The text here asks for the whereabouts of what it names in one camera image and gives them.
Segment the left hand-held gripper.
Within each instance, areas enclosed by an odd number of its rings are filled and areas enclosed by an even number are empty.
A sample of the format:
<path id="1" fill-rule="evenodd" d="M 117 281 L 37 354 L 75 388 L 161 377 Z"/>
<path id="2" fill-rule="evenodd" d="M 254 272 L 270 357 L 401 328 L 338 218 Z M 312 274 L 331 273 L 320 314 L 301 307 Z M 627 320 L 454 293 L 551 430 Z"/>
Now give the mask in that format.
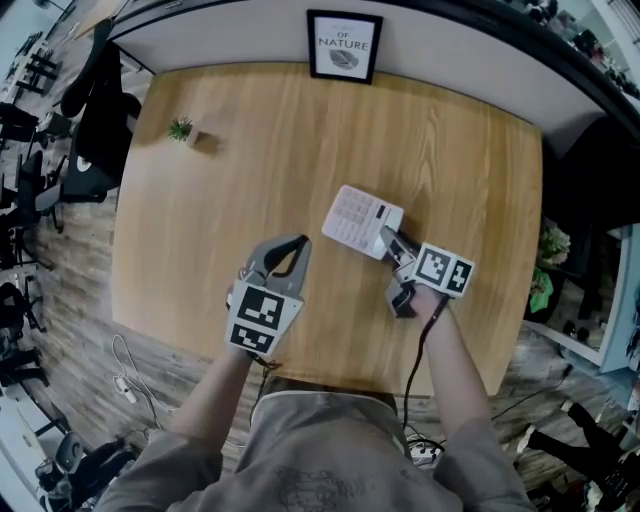
<path id="1" fill-rule="evenodd" d="M 279 235 L 261 242 L 227 295 L 226 343 L 270 356 L 302 308 L 301 291 L 312 243 L 306 235 Z M 286 270 L 276 268 L 289 255 Z"/>

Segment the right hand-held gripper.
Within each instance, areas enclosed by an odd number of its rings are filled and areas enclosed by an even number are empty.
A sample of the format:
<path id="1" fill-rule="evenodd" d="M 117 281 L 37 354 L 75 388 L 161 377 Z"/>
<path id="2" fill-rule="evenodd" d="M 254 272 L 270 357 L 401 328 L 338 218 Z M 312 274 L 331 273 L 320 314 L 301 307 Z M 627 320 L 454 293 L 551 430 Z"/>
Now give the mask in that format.
<path id="1" fill-rule="evenodd" d="M 475 264 L 440 247 L 421 246 L 384 225 L 376 237 L 371 256 L 380 261 L 392 261 L 392 280 L 385 291 L 387 303 L 396 318 L 416 316 L 411 307 L 417 285 L 424 285 L 451 298 L 465 294 Z"/>

